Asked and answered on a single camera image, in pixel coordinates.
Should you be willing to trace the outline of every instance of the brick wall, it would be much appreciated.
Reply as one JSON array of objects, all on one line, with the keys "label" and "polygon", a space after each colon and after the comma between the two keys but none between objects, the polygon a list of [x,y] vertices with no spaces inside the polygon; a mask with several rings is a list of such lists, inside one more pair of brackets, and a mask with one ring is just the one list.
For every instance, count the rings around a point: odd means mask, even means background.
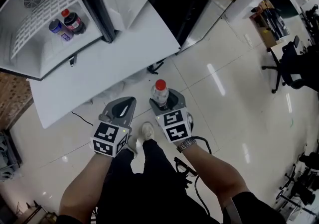
[{"label": "brick wall", "polygon": [[25,78],[0,72],[0,130],[10,128],[32,103]]}]

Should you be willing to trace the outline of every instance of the watch strap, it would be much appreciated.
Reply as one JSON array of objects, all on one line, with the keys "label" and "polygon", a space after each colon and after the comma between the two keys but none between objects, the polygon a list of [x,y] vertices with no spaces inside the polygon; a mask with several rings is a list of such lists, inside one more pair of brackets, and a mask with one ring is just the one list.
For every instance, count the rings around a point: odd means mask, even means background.
[{"label": "watch strap", "polygon": [[196,140],[193,138],[188,138],[186,139],[184,142],[182,142],[178,147],[177,150],[182,153],[183,151],[185,151],[187,148],[189,148],[191,145],[193,144],[197,144]]}]

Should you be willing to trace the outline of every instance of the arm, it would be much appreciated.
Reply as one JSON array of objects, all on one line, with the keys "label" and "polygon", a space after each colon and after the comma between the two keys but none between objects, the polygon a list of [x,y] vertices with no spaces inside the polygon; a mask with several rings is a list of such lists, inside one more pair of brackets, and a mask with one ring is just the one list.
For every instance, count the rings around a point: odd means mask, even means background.
[{"label": "arm", "polygon": [[87,223],[102,193],[105,176],[112,157],[95,154],[83,171],[65,190],[61,203],[60,215],[71,216],[82,223]]},{"label": "arm", "polygon": [[183,154],[206,186],[217,196],[222,210],[227,200],[249,191],[244,179],[233,166],[207,153],[197,144],[188,147]]}]

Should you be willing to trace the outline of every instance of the red bottle cap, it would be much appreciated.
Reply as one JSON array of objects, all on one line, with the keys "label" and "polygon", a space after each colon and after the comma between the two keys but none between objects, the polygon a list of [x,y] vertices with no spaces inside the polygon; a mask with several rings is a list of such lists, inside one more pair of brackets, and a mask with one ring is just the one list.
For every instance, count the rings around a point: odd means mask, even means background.
[{"label": "red bottle cap", "polygon": [[166,88],[166,82],[162,79],[159,79],[155,83],[155,88],[159,91],[163,91]]},{"label": "red bottle cap", "polygon": [[70,11],[69,11],[69,9],[65,9],[61,12],[61,14],[63,17],[67,17],[70,14]]}]

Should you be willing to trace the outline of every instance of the shoe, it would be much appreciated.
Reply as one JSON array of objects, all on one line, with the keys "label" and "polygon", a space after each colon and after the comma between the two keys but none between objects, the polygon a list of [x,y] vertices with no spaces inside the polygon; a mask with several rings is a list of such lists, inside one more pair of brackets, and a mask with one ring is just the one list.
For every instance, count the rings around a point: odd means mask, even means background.
[{"label": "shoe", "polygon": [[154,127],[150,122],[144,122],[140,128],[140,137],[143,141],[154,139]]},{"label": "shoe", "polygon": [[128,149],[131,152],[133,152],[134,153],[134,158],[136,158],[136,156],[138,155],[138,151],[136,150],[136,142],[137,142],[137,140],[138,139],[136,137],[131,136],[129,138],[128,143],[123,147],[123,149]]}]

